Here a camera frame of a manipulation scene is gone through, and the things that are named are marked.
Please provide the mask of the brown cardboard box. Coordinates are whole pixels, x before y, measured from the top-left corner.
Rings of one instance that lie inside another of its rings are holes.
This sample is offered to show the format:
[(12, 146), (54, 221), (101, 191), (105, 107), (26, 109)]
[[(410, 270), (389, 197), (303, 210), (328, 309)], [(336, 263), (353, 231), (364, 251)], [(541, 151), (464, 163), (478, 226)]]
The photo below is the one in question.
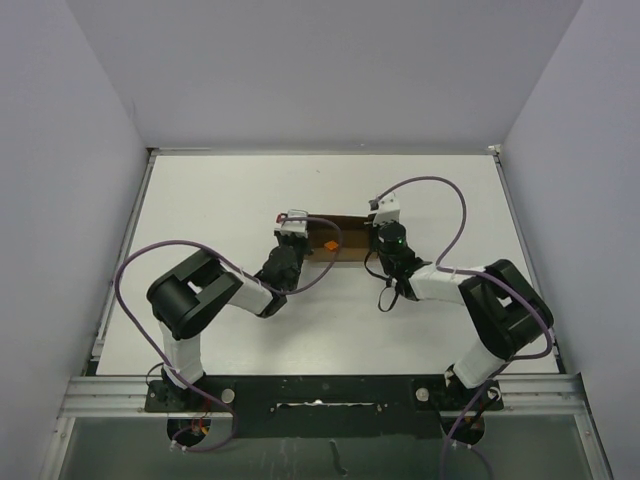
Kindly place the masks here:
[[(338, 253), (337, 262), (362, 263), (369, 253), (371, 231), (366, 216), (316, 214), (316, 221), (309, 221), (308, 239), (311, 253), (306, 259), (315, 263), (328, 263)], [(336, 251), (328, 251), (324, 244), (335, 241)]]

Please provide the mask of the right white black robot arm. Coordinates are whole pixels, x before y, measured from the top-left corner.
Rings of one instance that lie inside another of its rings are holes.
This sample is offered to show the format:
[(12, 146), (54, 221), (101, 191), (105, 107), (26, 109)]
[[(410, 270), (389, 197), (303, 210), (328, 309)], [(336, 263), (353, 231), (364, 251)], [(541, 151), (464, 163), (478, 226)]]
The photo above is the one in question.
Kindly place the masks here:
[(444, 301), (467, 309), (478, 339), (445, 373), (444, 394), (456, 408), (477, 401), (480, 386), (540, 337), (550, 338), (553, 315), (509, 260), (476, 270), (455, 270), (422, 260), (397, 221), (371, 227), (370, 251), (383, 269), (394, 297)]

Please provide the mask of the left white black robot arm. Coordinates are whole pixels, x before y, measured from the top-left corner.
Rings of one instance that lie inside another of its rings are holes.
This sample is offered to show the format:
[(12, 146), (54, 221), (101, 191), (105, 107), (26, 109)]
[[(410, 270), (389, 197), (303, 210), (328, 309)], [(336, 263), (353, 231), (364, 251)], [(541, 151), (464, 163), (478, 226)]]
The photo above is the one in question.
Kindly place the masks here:
[(253, 279), (227, 270), (214, 255), (200, 249), (157, 279), (146, 298), (159, 321), (164, 354), (171, 364), (162, 379), (169, 401), (182, 411), (203, 398), (201, 333), (226, 306), (260, 318), (277, 313), (286, 294), (298, 287), (304, 257), (312, 252), (306, 234), (276, 235), (271, 250)]

